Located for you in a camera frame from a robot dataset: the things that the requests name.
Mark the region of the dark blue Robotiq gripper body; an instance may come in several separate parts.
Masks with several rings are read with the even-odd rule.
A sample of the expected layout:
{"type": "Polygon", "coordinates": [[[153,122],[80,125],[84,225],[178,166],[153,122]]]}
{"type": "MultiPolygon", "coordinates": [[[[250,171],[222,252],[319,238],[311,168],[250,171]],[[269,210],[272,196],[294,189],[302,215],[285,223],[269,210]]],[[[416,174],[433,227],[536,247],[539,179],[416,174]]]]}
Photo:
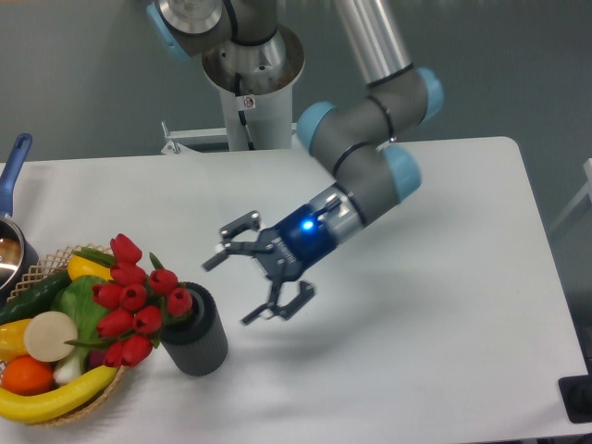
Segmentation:
{"type": "Polygon", "coordinates": [[[307,203],[270,228],[261,228],[256,240],[260,252],[255,259],[273,283],[302,281],[302,274],[337,247],[330,233],[327,217],[337,207],[335,202],[319,209],[307,203]]]}

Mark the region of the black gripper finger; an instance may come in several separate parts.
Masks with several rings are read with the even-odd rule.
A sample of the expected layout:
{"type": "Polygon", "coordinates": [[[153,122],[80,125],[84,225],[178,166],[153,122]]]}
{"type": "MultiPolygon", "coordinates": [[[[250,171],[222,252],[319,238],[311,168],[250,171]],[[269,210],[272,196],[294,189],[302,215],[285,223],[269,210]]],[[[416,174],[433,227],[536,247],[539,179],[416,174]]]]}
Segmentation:
{"type": "Polygon", "coordinates": [[[211,271],[231,255],[245,255],[254,257],[260,252],[257,241],[236,240],[246,232],[258,233],[261,228],[261,217],[256,210],[251,211],[229,222],[219,230],[221,241],[216,246],[216,253],[202,264],[205,271],[211,271]]]}
{"type": "Polygon", "coordinates": [[[279,305],[282,283],[273,283],[267,301],[241,319],[242,324],[251,324],[257,319],[269,320],[279,317],[285,321],[292,319],[315,296],[315,287],[307,281],[298,282],[298,294],[287,304],[279,305]]]}

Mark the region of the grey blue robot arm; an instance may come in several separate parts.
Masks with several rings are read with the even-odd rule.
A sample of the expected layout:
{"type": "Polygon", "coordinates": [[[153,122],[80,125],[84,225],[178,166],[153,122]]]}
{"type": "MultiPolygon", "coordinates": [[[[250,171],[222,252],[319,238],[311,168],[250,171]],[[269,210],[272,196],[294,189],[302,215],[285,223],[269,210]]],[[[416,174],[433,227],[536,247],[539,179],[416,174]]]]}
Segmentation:
{"type": "Polygon", "coordinates": [[[257,212],[220,231],[212,269],[247,255],[265,271],[266,303],[246,315],[291,318],[314,296],[302,274],[403,202],[422,178],[395,144],[403,131],[442,107],[436,75],[416,67],[385,1],[340,1],[339,17],[362,72],[365,98],[348,109],[320,102],[292,115],[292,87],[304,65],[302,44],[278,21],[274,1],[153,1],[147,13],[166,50],[199,56],[217,88],[232,151],[286,148],[298,139],[334,181],[309,203],[265,228],[257,212]]]}

